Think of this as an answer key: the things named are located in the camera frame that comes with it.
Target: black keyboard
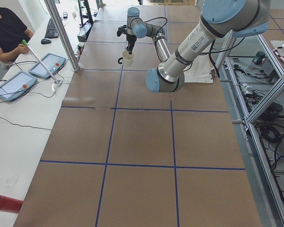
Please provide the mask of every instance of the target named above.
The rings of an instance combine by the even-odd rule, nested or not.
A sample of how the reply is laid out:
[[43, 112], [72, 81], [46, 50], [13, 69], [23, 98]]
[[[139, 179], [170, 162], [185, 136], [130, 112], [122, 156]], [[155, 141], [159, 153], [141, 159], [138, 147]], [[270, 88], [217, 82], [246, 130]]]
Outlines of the black keyboard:
[[50, 18], [47, 24], [44, 38], [53, 39], [53, 38], [58, 38], [58, 36], [59, 34], [57, 32], [55, 24], [53, 23], [53, 19]]

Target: mug handle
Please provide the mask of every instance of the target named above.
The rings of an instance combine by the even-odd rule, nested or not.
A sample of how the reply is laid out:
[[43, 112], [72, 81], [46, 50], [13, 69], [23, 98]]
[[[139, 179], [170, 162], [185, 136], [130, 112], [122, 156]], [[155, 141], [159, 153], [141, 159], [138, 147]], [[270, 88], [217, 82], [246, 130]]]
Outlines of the mug handle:
[[121, 62], [122, 59], [123, 59], [123, 57], [121, 57], [121, 58], [118, 59], [118, 63], [119, 63], [120, 65], [122, 65], [122, 62]]

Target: person's arm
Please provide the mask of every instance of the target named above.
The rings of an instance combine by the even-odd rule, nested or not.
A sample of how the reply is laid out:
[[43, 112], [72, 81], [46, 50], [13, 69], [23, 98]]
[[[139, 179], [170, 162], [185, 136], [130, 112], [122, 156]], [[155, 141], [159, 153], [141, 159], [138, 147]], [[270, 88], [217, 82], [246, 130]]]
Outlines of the person's arm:
[[24, 34], [27, 35], [28, 38], [32, 38], [34, 33], [32, 32], [32, 30], [30, 30], [29, 28], [27, 28], [25, 31], [24, 31]]
[[4, 53], [0, 48], [0, 61], [9, 62], [17, 58], [21, 53], [28, 53], [29, 49], [23, 44], [19, 44], [14, 50]]

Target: computer mouse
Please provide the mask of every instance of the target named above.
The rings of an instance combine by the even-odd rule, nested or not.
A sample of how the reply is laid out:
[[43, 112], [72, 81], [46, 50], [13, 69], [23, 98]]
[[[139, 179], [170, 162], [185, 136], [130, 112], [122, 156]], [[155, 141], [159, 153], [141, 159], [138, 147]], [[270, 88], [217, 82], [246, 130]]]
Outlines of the computer mouse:
[[52, 41], [50, 39], [46, 39], [46, 38], [41, 40], [41, 44], [50, 44], [51, 42]]

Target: white mug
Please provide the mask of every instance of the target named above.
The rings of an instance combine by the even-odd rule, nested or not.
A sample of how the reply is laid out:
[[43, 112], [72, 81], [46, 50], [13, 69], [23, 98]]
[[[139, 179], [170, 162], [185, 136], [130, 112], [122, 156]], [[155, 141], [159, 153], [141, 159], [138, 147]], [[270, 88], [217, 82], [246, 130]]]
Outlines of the white mug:
[[131, 66], [134, 59], [134, 53], [129, 54], [127, 50], [122, 52], [122, 57], [118, 59], [119, 64], [123, 64], [124, 66]]

